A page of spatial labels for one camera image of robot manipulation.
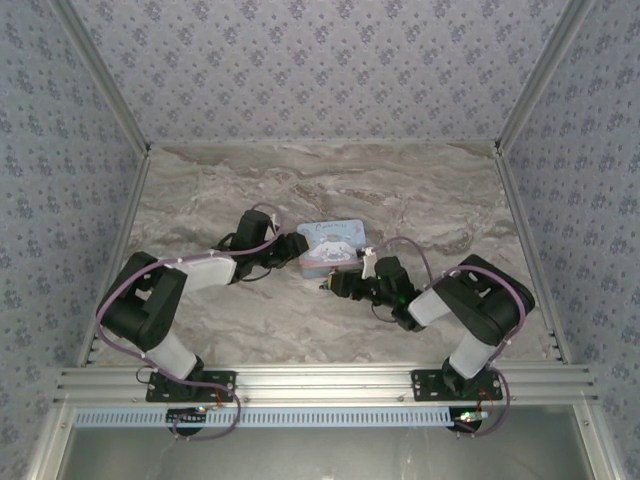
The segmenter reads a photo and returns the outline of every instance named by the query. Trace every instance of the gray marble tabletop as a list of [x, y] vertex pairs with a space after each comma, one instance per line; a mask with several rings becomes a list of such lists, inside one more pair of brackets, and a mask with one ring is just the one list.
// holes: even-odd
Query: gray marble tabletop
[[[288, 231], [361, 219], [372, 245], [396, 235], [419, 242], [434, 272], [476, 253], [531, 287], [491, 149], [482, 144], [156, 147], [127, 257], [208, 249], [259, 201], [282, 209]], [[414, 284], [427, 283], [410, 245], [388, 253], [399, 256]], [[405, 332], [376, 320], [367, 302], [319, 290], [320, 282], [303, 279], [294, 261], [262, 281], [186, 294], [177, 333], [209, 364], [442, 362], [464, 333], [455, 321]], [[134, 362], [104, 345], [92, 358], [101, 365]], [[552, 358], [538, 308], [504, 358]]]

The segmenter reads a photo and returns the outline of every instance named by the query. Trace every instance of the aluminum frame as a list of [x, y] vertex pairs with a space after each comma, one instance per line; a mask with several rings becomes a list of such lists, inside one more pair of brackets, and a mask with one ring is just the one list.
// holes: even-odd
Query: aluminum frame
[[500, 154], [496, 158], [496, 166], [498, 167], [498, 173], [502, 180], [504, 192], [507, 197], [507, 204], [511, 209], [511, 215], [516, 224], [516, 231], [518, 237], [520, 237], [520, 244], [522, 245], [522, 251], [524, 252], [524, 258], [529, 267], [529, 273], [531, 274], [531, 281], [533, 282], [533, 288], [538, 296], [538, 303], [542, 310], [542, 316], [547, 324], [547, 327], [553, 331], [553, 336], [557, 342], [557, 349], [560, 356], [560, 360], [564, 363], [571, 362], [571, 353], [569, 352], [569, 343], [562, 330], [560, 323], [560, 315], [551, 296], [551, 289], [547, 282], [547, 277], [544, 274], [542, 262], [538, 255], [538, 250], [535, 246], [533, 239], [533, 233], [529, 227], [529, 222], [524, 210], [524, 205], [518, 194], [516, 181], [511, 171], [509, 162]]
[[127, 139], [136, 152], [139, 154], [146, 152], [147, 142], [144, 134], [75, 7], [70, 0], [49, 0], [49, 6], [58, 17], [58, 20], [60, 20], [67, 35], [69, 35], [71, 43], [87, 70], [89, 70], [96, 86], [102, 92], [107, 105], [111, 108], [111, 112], [116, 117], [120, 127], [122, 127]]
[[564, 58], [564, 54], [572, 45], [574, 37], [594, 3], [595, 0], [570, 0], [564, 8], [560, 20], [558, 20], [498, 135], [501, 154], [506, 154], [511, 150], [518, 134], [529, 120], [533, 107], [547, 88], [551, 77]]
[[[251, 407], [398, 407], [421, 408], [413, 400], [410, 372], [437, 365], [274, 365], [225, 366], [238, 372], [237, 393]], [[623, 479], [611, 444], [601, 435], [602, 412], [593, 374], [586, 365], [560, 362], [502, 363], [512, 405], [572, 405], [596, 479]], [[135, 380], [136, 367], [68, 368], [61, 372], [54, 404], [44, 426], [27, 478], [56, 478], [78, 409], [109, 407], [141, 411], [146, 386]], [[433, 402], [430, 406], [473, 405]], [[171, 407], [194, 406], [192, 403]]]
[[[127, 199], [127, 204], [122, 214], [122, 222], [120, 223], [116, 241], [113, 246], [111, 256], [109, 257], [107, 271], [104, 275], [102, 283], [100, 284], [100, 292], [107, 291], [109, 285], [115, 280], [118, 272], [122, 268], [122, 259], [124, 258], [124, 252], [127, 247], [127, 243], [129, 242], [129, 235], [131, 234], [133, 221], [136, 218], [138, 203], [140, 202], [140, 197], [142, 196], [142, 190], [144, 188], [144, 182], [147, 178], [148, 172], [149, 154], [148, 152], [145, 152], [140, 159], [140, 164], [138, 165], [138, 169], [135, 173], [133, 185], [131, 186], [131, 191], [129, 192], [129, 197]], [[100, 301], [101, 296], [96, 300], [92, 311], [97, 311]], [[80, 347], [80, 353], [76, 362], [77, 365], [80, 365], [82, 367], [86, 366], [89, 362], [91, 346], [93, 345], [93, 341], [95, 340], [95, 322], [93, 322], [92, 320], [93, 318], [89, 319], [89, 328], [87, 329], [84, 341], [82, 342], [82, 346]]]

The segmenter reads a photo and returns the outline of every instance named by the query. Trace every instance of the blue tin box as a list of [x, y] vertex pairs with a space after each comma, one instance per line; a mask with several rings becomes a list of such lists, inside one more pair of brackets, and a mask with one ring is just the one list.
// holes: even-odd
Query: blue tin box
[[310, 245], [300, 257], [303, 278], [326, 277], [333, 269], [358, 265], [356, 249], [367, 245], [362, 220], [303, 223], [297, 230]]

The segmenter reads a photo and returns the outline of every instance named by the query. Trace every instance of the floral wallpaper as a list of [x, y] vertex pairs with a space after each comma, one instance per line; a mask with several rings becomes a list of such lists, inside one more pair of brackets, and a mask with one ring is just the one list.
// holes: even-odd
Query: floral wallpaper
[[600, 0], [509, 154], [576, 362], [640, 478], [640, 4]]
[[0, 2], [0, 478], [25, 473], [87, 331], [137, 166], [40, 0]]
[[494, 139], [567, 0], [74, 0], [146, 138]]

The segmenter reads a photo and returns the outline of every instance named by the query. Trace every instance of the black mounting plate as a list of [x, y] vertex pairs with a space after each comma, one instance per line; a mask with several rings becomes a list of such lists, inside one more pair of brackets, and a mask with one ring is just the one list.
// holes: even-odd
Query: black mounting plate
[[[205, 370], [200, 373], [197, 381], [207, 383], [218, 383], [225, 385], [231, 390], [236, 388], [237, 373], [232, 370]], [[222, 403], [233, 402], [231, 394], [224, 390], [218, 390], [217, 394], [213, 388], [193, 388], [177, 384], [167, 379], [164, 375], [153, 372], [149, 376], [147, 384], [147, 397], [149, 403], [215, 403], [219, 399]]]
[[453, 401], [486, 401], [487, 398], [480, 395], [480, 389], [484, 389], [493, 400], [502, 400], [502, 388], [497, 373], [483, 370], [477, 377], [477, 388], [467, 397], [456, 397], [444, 384], [442, 370], [413, 370], [411, 383], [413, 399], [416, 402], [453, 402]]

